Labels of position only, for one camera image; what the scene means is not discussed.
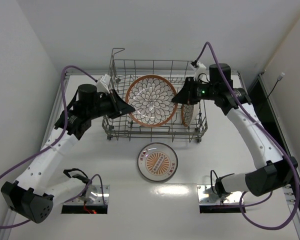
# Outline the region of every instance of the metal wire basket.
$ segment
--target metal wire basket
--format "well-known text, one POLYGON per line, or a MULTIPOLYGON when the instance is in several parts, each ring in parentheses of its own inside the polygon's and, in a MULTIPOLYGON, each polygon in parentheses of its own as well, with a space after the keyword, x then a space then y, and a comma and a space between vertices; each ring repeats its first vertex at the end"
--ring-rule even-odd
MULTIPOLYGON (((136 60, 115 59, 116 55, 124 48, 112 49, 109 72, 111 76, 110 86, 117 91, 122 99, 125 99, 129 86, 139 77, 144 75, 160 75, 167 79, 178 92, 184 85, 188 76, 193 76, 190 61, 184 60, 136 60)), ((110 119, 103 118, 102 127, 107 134, 107 139, 112 138, 149 138, 151 139, 185 139, 200 143, 202 136, 208 129, 205 102, 200 102, 199 113, 188 127, 183 126, 181 118, 181 104, 166 124, 158 127, 141 126, 128 114, 110 119)))

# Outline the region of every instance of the plate on table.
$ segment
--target plate on table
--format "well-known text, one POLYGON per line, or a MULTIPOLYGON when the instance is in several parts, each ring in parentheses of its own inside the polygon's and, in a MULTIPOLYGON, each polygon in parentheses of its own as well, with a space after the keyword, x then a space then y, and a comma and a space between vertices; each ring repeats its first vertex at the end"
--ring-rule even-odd
POLYGON ((175 114, 177 103, 171 102, 177 94, 174 86, 165 78, 145 75, 135 80, 128 88, 125 102, 135 108, 129 113, 138 124, 159 127, 175 114))
POLYGON ((140 151, 137 166, 147 180, 164 182, 172 178, 177 171, 178 157, 170 146, 154 142, 140 151))
POLYGON ((200 110, 200 104, 195 105, 186 105, 182 104, 181 106, 181 120, 182 124, 185 127, 189 127, 191 123, 196 120, 196 117, 200 110))

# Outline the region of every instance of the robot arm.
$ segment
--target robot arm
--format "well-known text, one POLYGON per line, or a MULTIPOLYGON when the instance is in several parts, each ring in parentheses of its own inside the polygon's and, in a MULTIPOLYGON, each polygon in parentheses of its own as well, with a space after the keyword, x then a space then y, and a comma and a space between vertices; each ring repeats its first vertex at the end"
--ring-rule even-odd
POLYGON ((2 195, 11 210, 35 223, 41 223, 48 217, 53 205, 66 202, 85 188, 89 179, 78 174, 51 187, 48 187, 48 181, 64 155, 91 127, 93 119, 105 115, 114 119, 135 111, 115 90, 108 89, 109 80, 110 77, 105 75, 96 86, 80 85, 67 106, 68 124, 60 141, 51 145, 61 135, 65 126, 64 111, 43 146, 50 149, 37 156, 14 183, 6 182, 2 186, 2 195))
MULTIPOLYGON (((219 197, 235 191, 251 192, 255 196, 261 196, 287 185, 293 177, 291 168, 283 159, 278 148, 236 104, 217 66, 214 64, 209 67, 210 81, 203 83, 200 74, 205 70, 204 65, 200 62, 192 62, 191 65, 195 69, 194 77, 186 78, 183 88, 172 99, 172 102, 194 105, 202 99, 213 100, 237 128, 251 152, 256 168, 256 171, 253 172, 232 173, 217 178, 215 190, 219 197)), ((228 83, 233 87, 230 67, 224 63, 220 65, 228 83)), ((261 124, 246 91, 242 88, 233 90, 244 109, 261 124)), ((290 160, 297 168, 298 163, 295 158, 291 157, 290 160)))

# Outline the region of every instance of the decorative plate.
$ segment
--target decorative plate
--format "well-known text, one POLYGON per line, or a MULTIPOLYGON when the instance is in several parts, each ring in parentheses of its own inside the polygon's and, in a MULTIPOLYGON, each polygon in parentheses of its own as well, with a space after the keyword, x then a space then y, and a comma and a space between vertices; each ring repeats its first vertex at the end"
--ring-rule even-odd
POLYGON ((185 127, 190 126, 190 124, 196 119, 199 113, 200 105, 199 103, 195 105, 182 104, 181 106, 181 120, 185 127))
POLYGON ((135 108, 129 115, 138 124, 159 127, 175 114, 178 104, 171 102, 171 99, 176 94, 174 86, 165 78, 145 75, 130 85, 125 102, 135 108))
POLYGON ((172 178, 178 168, 175 151, 164 143, 150 143, 139 153, 137 165, 140 173, 153 182, 164 182, 172 178))

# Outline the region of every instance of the rectangular slot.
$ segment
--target rectangular slot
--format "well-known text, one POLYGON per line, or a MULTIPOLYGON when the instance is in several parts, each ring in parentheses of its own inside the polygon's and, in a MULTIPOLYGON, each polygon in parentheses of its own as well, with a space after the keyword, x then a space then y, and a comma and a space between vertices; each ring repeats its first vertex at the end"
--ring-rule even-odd
POLYGON ((241 213, 239 206, 199 206, 201 214, 235 214, 241 213))
POLYGON ((108 214, 108 206, 86 206, 86 209, 91 211, 86 211, 83 206, 78 205, 63 205, 62 206, 62 214, 108 214))

